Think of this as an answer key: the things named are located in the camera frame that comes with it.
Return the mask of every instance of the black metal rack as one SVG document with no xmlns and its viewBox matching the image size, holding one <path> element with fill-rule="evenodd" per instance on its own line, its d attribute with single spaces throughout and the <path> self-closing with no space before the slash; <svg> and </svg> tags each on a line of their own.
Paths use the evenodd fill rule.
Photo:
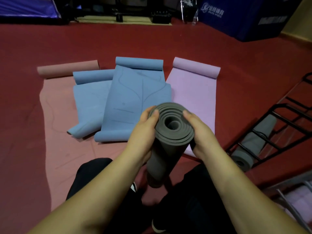
<svg viewBox="0 0 312 234">
<path fill-rule="evenodd" d="M 309 85 L 311 85 L 311 92 L 312 92 L 312 80 L 308 79 L 309 76 L 312 75 L 312 72 L 307 73 L 299 83 L 307 83 Z M 295 104 L 296 106 L 299 106 L 299 108 L 296 108 L 288 103 L 282 103 L 282 104 L 275 104 L 273 105 L 255 124 L 253 124 L 241 137 L 239 137 L 232 145 L 230 145 L 227 149 L 226 152 L 228 155 L 231 156 L 231 154 L 234 152 L 234 150 L 239 146 L 241 147 L 248 155 L 250 155 L 252 158 L 255 159 L 255 163 L 253 164 L 252 168 L 268 161 L 269 159 L 276 157 L 277 155 L 285 152 L 288 149 L 293 148 L 294 146 L 306 141 L 307 139 L 312 137 L 312 131 L 306 130 L 305 128 L 302 128 L 301 126 L 297 125 L 295 122 L 297 122 L 299 119 L 301 118 L 305 118 L 306 120 L 312 122 L 312 117 L 308 114 L 308 112 L 310 112 L 312 110 L 312 107 L 308 107 L 306 105 L 303 105 L 302 103 L 298 102 L 297 100 L 294 100 L 293 98 L 288 97 L 287 95 L 283 98 L 286 99 L 290 102 L 292 102 L 293 104 Z M 286 109 L 289 110 L 295 114 L 297 114 L 297 116 L 293 119 L 293 120 L 289 120 L 281 115 L 279 115 L 278 113 L 275 112 L 275 110 L 277 109 Z M 283 127 L 281 127 L 279 130 L 277 131 L 272 131 L 271 135 L 269 137 L 266 137 L 265 135 L 258 133 L 257 131 L 254 130 L 255 126 L 257 126 L 261 121 L 263 121 L 263 119 L 265 119 L 268 115 L 273 115 L 275 118 L 277 118 L 278 120 L 284 122 L 286 125 L 284 125 Z M 285 130 L 288 126 L 291 126 L 292 128 L 294 128 L 295 130 L 299 131 L 300 133 L 303 134 L 303 137 L 297 139 L 296 141 L 290 143 L 289 145 L 286 145 L 284 147 L 279 147 L 277 144 L 275 144 L 274 142 L 271 141 L 271 137 L 273 135 L 279 134 L 280 132 L 282 132 L 283 130 Z M 271 145 L 273 148 L 275 148 L 277 151 L 274 152 L 273 154 L 269 155 L 266 158 L 259 158 L 256 154 L 252 153 L 252 151 L 250 151 L 248 148 L 246 148 L 244 145 L 242 145 L 241 141 L 247 136 L 247 134 L 249 133 L 254 133 L 256 136 L 260 137 L 261 139 L 263 139 L 266 143 L 263 146 L 263 148 L 269 144 Z"/>
</svg>

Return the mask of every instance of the right hand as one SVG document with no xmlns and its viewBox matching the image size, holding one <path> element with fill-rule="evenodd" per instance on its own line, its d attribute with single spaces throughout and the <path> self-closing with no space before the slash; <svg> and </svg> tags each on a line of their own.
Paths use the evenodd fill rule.
<svg viewBox="0 0 312 234">
<path fill-rule="evenodd" d="M 202 122 L 198 116 L 189 113 L 187 110 L 183 111 L 183 116 L 194 128 L 194 140 L 196 145 L 193 148 L 193 153 L 196 157 L 203 160 L 205 156 L 212 152 L 212 150 L 220 147 L 220 144 L 212 130 Z"/>
</svg>

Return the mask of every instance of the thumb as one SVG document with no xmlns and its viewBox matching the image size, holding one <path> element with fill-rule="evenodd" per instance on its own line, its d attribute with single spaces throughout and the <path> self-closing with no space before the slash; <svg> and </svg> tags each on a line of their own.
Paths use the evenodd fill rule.
<svg viewBox="0 0 312 234">
<path fill-rule="evenodd" d="M 154 110 L 153 114 L 150 118 L 147 119 L 146 123 L 152 127 L 155 127 L 159 118 L 159 111 L 157 109 Z"/>
<path fill-rule="evenodd" d="M 187 110 L 183 111 L 184 118 L 193 126 L 194 129 L 199 128 L 202 121 L 193 113 L 189 113 Z"/>
</svg>

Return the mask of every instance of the leg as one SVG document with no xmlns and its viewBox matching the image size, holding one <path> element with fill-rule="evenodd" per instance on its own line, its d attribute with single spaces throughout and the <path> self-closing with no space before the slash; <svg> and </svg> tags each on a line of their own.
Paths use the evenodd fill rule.
<svg viewBox="0 0 312 234">
<path fill-rule="evenodd" d="M 153 224 L 170 233 L 236 233 L 203 164 L 185 174 L 161 200 Z"/>
<path fill-rule="evenodd" d="M 80 191 L 111 162 L 110 158 L 97 158 L 82 164 L 77 171 L 66 200 Z M 104 233 L 126 233 L 129 230 L 131 233 L 141 233 L 150 224 L 144 211 L 140 197 L 132 189 L 129 189 Z"/>
</svg>

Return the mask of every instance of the lavender yoga mat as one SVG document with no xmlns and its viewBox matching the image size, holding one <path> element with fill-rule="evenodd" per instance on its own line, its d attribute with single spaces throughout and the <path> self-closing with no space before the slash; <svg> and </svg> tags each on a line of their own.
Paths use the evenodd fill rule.
<svg viewBox="0 0 312 234">
<path fill-rule="evenodd" d="M 166 83 L 171 85 L 172 101 L 195 113 L 215 132 L 216 78 L 220 67 L 175 57 Z M 195 156 L 188 146 L 185 153 Z"/>
</svg>

